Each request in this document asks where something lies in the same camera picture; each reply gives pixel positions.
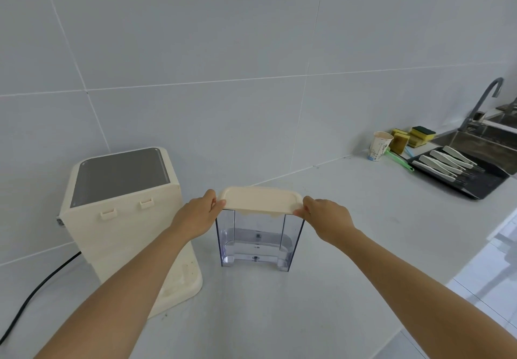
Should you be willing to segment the stainless steel sink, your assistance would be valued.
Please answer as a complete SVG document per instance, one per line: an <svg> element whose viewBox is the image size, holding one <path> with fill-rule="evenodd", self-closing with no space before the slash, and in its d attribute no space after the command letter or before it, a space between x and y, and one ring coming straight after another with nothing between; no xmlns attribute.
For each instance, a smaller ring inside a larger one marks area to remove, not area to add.
<svg viewBox="0 0 517 359"><path fill-rule="evenodd" d="M450 131L435 137L438 146L449 146L463 154L493 163L517 179L517 107L471 122L465 131Z"/></svg>

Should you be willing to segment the cream water dispenser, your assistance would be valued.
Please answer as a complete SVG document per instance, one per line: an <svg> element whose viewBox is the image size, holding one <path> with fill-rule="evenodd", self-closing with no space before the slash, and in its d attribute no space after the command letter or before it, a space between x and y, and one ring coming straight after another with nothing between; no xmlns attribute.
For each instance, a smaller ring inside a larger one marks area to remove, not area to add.
<svg viewBox="0 0 517 359"><path fill-rule="evenodd" d="M56 219L103 284L168 228L183 205L166 149L148 147L75 164Z"/></svg>

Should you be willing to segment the person's left forearm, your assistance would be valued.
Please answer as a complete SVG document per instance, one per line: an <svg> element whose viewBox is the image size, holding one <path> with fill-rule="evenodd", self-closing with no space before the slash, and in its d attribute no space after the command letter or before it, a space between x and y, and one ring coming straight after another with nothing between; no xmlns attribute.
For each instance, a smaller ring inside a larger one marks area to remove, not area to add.
<svg viewBox="0 0 517 359"><path fill-rule="evenodd" d="M172 224L92 293L34 359L128 359L165 278L192 239Z"/></svg>

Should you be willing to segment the black tray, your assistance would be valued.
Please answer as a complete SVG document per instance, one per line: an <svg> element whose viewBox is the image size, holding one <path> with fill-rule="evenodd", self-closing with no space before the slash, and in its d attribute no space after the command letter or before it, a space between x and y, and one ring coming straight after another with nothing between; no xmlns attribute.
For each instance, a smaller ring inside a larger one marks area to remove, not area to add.
<svg viewBox="0 0 517 359"><path fill-rule="evenodd" d="M442 147L437 147L433 150L442 151ZM408 159L407 162L410 164L420 155L429 156L430 151L431 150L416 155L414 156L414 158ZM419 169L419 167L416 167L414 169L416 172L419 172L424 176L433 179L437 183L440 183L443 186L448 187L451 190L461 193L462 195L474 200L485 199L488 195L490 195L494 190L501 186L510 177L509 173L505 172L502 168L493 163L490 163L486 160L474 157L469 154L463 155L465 155L468 159L476 162L480 167L482 167L485 170L485 172L480 173L475 170L470 170L470 172L474 175L472 178L467 178L461 175L459 176L459 181L456 181L455 183L450 183L443 179L432 177L429 173Z"/></svg>

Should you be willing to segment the white-handled knife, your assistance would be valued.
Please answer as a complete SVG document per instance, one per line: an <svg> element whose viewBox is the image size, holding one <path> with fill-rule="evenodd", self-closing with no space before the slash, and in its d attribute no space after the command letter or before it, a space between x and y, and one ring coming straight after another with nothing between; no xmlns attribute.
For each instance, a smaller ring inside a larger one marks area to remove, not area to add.
<svg viewBox="0 0 517 359"><path fill-rule="evenodd" d="M437 150L431 150L429 156L440 162L440 165L454 176L462 175L467 178L474 176L473 173L470 172L470 169L473 169L474 166L469 162Z"/></svg>
<svg viewBox="0 0 517 359"><path fill-rule="evenodd" d="M460 153L459 151L455 150L452 147L444 146L442 147L442 154L447 158L449 161L453 162L456 166L462 167L464 170L475 170L480 173L484 173L485 170L480 167L476 162L473 160L468 159L465 155Z"/></svg>
<svg viewBox="0 0 517 359"><path fill-rule="evenodd" d="M424 163L422 161L419 161L419 160L412 161L410 163L410 166L412 166L414 168L419 167L419 169L423 170L424 172L429 173L432 177L440 178L440 179L445 180L450 183L456 182L456 177L443 173L442 171L440 171L440 170L436 169L435 167L430 166L427 163Z"/></svg>
<svg viewBox="0 0 517 359"><path fill-rule="evenodd" d="M422 161L422 162L424 162L424 163L427 163L428 165L435 167L436 169L438 169L438 170L442 171L443 173L446 173L446 174L449 174L449 175L454 176L452 173L450 173L450 172L446 171L446 170L445 170L445 169L440 165L440 162L438 162L437 160L435 160L434 158L432 158L432 157L430 157L430 156L428 156L428 155L420 155L417 159L415 159L415 160L413 160L413 161L417 161L417 160ZM456 177L456 181L459 181L459 180L460 180L460 179L459 179L459 176L460 176L460 175L458 175L458 176L454 176L454 177Z"/></svg>

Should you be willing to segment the clear plastic water tank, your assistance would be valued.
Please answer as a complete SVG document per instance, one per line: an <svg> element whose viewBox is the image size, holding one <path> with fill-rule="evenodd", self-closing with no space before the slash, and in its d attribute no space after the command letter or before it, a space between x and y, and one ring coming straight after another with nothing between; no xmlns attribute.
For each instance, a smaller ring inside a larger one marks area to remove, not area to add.
<svg viewBox="0 0 517 359"><path fill-rule="evenodd" d="M288 272L305 220L292 214L223 210L215 224L222 267L248 262L270 264Z"/></svg>

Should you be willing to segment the person's right hand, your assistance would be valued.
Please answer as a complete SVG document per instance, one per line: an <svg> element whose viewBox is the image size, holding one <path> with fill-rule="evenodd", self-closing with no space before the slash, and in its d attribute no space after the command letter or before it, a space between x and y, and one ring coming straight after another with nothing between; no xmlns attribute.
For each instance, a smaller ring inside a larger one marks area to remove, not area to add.
<svg viewBox="0 0 517 359"><path fill-rule="evenodd" d="M328 199L313 199L310 196L303 198L303 206L312 206L314 217L301 219L309 223L323 241L335 247L343 247L359 233L344 206Z"/></svg>

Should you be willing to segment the person's right forearm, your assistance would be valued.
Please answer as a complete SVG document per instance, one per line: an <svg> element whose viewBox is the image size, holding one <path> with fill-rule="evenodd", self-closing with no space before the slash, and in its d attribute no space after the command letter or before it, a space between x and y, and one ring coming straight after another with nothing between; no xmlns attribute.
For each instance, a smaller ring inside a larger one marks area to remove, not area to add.
<svg viewBox="0 0 517 359"><path fill-rule="evenodd" d="M336 230L345 253L430 359L517 359L517 339L487 314L354 227Z"/></svg>

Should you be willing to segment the printed paper cup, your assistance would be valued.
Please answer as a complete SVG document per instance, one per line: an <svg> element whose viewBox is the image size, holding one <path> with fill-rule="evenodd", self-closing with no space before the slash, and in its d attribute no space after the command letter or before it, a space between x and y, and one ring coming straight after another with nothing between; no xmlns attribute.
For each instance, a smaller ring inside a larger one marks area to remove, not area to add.
<svg viewBox="0 0 517 359"><path fill-rule="evenodd" d="M393 135L390 133L374 132L367 156L368 160L379 161L384 156L392 140Z"/></svg>

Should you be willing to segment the worn brownish sponge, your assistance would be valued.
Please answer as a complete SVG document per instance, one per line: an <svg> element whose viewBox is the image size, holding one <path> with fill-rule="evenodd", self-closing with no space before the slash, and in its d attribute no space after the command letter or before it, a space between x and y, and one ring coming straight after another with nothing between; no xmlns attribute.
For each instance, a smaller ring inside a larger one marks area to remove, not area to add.
<svg viewBox="0 0 517 359"><path fill-rule="evenodd" d="M401 156L410 140L410 134L401 129L394 128L391 131L391 135L393 139L389 145L390 151Z"/></svg>

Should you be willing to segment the cream water tank lid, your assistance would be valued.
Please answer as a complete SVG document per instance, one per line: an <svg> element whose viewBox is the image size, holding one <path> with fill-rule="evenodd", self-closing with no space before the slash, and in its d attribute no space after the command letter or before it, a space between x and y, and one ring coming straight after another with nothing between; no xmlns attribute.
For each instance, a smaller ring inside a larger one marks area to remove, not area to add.
<svg viewBox="0 0 517 359"><path fill-rule="evenodd" d="M303 208L299 193L272 187L230 186L218 195L218 200L225 200L226 210L271 217L293 215Z"/></svg>

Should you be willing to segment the grey kitchen faucet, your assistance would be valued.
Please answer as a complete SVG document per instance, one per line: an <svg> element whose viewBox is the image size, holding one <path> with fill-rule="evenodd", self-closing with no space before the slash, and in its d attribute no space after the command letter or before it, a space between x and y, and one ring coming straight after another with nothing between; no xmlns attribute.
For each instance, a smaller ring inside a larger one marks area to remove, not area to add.
<svg viewBox="0 0 517 359"><path fill-rule="evenodd" d="M493 92L492 97L498 97L501 91L501 87L504 83L503 77L498 77L494 81L492 81L488 88L484 91L479 101L476 103L475 107L471 110L471 112L468 114L468 116L465 118L465 120L462 122L461 126L457 129L459 132L466 131L469 124L474 121L475 114L479 111L482 104L485 102L487 97L491 92Z"/></svg>

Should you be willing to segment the green-topped yellow sponge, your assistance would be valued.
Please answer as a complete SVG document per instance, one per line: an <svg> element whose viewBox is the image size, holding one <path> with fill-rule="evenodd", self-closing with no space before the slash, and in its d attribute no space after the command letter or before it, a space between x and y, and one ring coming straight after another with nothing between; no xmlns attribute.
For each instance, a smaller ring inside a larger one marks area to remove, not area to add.
<svg viewBox="0 0 517 359"><path fill-rule="evenodd" d="M435 137L436 132L423 126L415 126L411 128L410 135L424 142L428 142Z"/></svg>

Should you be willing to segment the person's left hand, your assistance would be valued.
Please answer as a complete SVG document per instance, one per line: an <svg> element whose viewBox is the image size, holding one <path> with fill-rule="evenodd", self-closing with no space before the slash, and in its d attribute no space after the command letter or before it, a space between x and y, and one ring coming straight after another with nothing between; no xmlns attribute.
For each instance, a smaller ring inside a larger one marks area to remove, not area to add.
<svg viewBox="0 0 517 359"><path fill-rule="evenodd" d="M191 199L175 214L170 228L182 238L189 242L205 234L215 223L217 217L210 217L209 212L212 200L217 199L216 192L209 189L202 197Z"/></svg>

